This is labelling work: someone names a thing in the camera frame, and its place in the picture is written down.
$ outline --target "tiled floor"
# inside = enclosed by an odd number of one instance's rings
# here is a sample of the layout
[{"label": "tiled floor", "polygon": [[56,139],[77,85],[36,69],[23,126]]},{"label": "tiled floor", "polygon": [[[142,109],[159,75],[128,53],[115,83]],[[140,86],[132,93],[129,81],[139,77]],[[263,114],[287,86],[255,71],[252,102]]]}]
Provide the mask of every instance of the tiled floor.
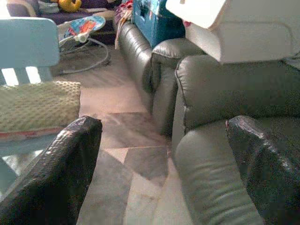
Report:
[{"label": "tiled floor", "polygon": [[[82,83],[81,115],[102,120],[93,181],[78,225],[191,225],[169,140],[155,131],[118,50],[108,66],[56,80]],[[87,59],[72,57],[55,70]]]}]

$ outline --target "purple sofa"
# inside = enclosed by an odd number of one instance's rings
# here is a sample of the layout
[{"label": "purple sofa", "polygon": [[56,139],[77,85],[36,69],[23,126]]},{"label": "purple sofa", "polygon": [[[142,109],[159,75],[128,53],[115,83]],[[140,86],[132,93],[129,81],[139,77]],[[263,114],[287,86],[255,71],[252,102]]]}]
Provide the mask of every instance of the purple sofa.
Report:
[{"label": "purple sofa", "polygon": [[[26,3],[29,3],[31,6],[31,9],[33,9],[34,12],[30,12],[28,7],[26,7],[24,4],[20,3],[14,3],[11,1],[9,4],[7,4],[8,11],[11,16],[37,16],[37,17],[43,17],[53,20],[57,25],[64,23],[66,21],[71,21],[75,19],[80,19],[89,15],[92,15],[93,13],[86,13],[83,11],[78,11],[75,13],[66,13],[63,11],[60,11],[58,13],[51,13],[51,14],[43,14],[39,10],[38,0],[23,0]],[[107,0],[82,0],[81,8],[107,8],[107,9],[114,9],[115,6],[119,5],[121,3],[121,0],[116,0],[113,3],[108,3]],[[113,29],[113,21],[107,20],[105,26],[101,29],[101,32],[104,34],[101,34],[98,37],[94,37],[98,39],[101,42],[104,42],[106,44],[112,44],[114,43],[114,29]]]}]

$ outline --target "blue storage box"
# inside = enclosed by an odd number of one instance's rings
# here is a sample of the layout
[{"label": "blue storage box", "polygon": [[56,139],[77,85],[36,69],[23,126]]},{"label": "blue storage box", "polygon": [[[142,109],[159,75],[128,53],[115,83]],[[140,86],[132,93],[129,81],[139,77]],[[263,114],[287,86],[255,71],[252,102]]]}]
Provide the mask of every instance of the blue storage box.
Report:
[{"label": "blue storage box", "polygon": [[182,20],[165,8],[166,0],[134,0],[133,22],[149,41],[151,47],[160,42],[182,38]]}]

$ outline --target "baby bouncer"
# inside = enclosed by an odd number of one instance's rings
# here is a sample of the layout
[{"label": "baby bouncer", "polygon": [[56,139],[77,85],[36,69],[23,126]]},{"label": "baby bouncer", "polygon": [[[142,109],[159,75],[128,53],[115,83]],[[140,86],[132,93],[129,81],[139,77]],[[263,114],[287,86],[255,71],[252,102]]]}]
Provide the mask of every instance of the baby bouncer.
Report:
[{"label": "baby bouncer", "polygon": [[89,53],[88,46],[91,45],[97,45],[99,48],[105,50],[105,56],[100,59],[95,56],[90,62],[91,65],[81,69],[62,70],[61,74],[83,72],[108,61],[109,52],[107,46],[90,37],[91,34],[100,30],[104,25],[105,18],[101,16],[88,16],[82,19],[65,22],[57,26],[61,55],[78,51]]}]

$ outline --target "leather recliner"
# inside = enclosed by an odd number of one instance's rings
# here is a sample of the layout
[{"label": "leather recliner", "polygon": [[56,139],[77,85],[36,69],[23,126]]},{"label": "leather recliner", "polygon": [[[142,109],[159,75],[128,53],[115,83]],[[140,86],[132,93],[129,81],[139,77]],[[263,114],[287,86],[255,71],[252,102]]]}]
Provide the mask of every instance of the leather recliner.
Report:
[{"label": "leather recliner", "polygon": [[172,157],[195,224],[259,225],[229,145],[225,122],[238,115],[300,138],[300,72],[281,62],[219,64],[188,56],[175,71]]},{"label": "leather recliner", "polygon": [[174,76],[177,63],[185,56],[204,52],[185,38],[166,40],[152,49],[130,22],[122,26],[119,44],[142,103],[152,114],[158,132],[170,135],[177,93]]}]

